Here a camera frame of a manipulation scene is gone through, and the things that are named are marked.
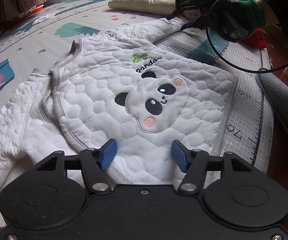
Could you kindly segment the green black gloved right hand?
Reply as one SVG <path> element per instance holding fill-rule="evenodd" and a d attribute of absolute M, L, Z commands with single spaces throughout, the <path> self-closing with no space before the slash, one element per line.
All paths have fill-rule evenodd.
<path fill-rule="evenodd" d="M 221 0 L 214 7 L 217 16 L 228 20 L 228 24 L 237 30 L 245 29 L 249 34 L 266 25 L 264 10 L 255 0 Z"/>

